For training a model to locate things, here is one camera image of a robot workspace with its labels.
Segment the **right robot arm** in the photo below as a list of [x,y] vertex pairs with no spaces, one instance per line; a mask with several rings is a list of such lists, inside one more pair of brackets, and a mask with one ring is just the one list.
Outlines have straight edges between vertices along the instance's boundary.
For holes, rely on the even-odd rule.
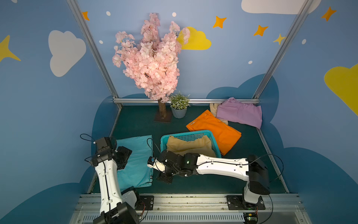
[[159,171],[157,179],[165,183],[172,183],[175,175],[221,175],[243,180],[246,182],[241,200],[244,209],[258,206],[261,196],[271,194],[268,168],[256,155],[224,159],[198,153],[178,155],[165,150],[159,158],[150,157],[147,166]]

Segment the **teal plastic basket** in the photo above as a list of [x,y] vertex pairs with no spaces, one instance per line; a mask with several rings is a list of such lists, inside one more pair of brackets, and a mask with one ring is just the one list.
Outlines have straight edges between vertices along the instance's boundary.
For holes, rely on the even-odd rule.
[[164,135],[161,137],[161,140],[160,140],[161,141],[160,150],[165,151],[167,149],[167,142],[168,142],[168,139],[170,136],[174,136],[175,138],[178,138],[178,139],[184,140],[184,141],[194,141],[196,139],[202,138],[204,135],[206,135],[211,140],[212,150],[215,152],[216,157],[221,158],[222,155],[218,148],[216,140],[215,140],[212,132],[209,130]]

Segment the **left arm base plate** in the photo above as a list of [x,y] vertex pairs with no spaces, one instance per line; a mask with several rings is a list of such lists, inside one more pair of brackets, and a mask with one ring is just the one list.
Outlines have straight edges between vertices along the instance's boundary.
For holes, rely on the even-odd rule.
[[154,196],[141,195],[135,203],[135,210],[137,211],[152,211],[154,207]]

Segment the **teal pants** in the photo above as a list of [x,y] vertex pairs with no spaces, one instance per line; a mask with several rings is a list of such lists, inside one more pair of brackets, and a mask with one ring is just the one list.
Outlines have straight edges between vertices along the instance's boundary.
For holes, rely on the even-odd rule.
[[153,182],[153,169],[147,166],[147,162],[149,157],[153,156],[152,136],[117,140],[117,145],[132,151],[125,168],[117,171],[120,190],[150,187]]

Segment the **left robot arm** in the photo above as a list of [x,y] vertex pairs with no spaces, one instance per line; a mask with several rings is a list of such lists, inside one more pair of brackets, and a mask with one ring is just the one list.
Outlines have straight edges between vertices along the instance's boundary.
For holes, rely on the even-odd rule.
[[138,224],[139,216],[131,205],[122,198],[117,171],[124,169],[132,151],[126,147],[117,150],[99,150],[91,159],[91,165],[98,175],[101,207],[94,224]]

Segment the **beige pants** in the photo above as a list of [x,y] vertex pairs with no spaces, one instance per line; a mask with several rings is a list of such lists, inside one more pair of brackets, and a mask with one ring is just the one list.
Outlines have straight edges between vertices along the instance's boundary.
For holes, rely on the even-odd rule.
[[167,151],[182,156],[187,153],[197,153],[216,157],[215,152],[212,150],[211,140],[206,135],[194,141],[184,141],[175,138],[174,136],[170,136],[167,142]]

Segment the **orange pants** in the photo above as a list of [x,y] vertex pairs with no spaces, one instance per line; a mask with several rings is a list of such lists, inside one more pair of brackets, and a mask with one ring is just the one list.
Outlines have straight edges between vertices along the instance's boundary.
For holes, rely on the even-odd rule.
[[189,131],[211,131],[222,155],[226,155],[241,138],[241,132],[220,121],[209,110],[187,124],[186,128]]

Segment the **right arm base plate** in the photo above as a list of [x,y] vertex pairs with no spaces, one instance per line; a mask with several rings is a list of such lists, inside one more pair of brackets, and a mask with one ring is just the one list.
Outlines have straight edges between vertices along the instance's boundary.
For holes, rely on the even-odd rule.
[[242,195],[228,195],[226,196],[229,210],[266,210],[262,196],[259,196],[258,203],[247,203]]

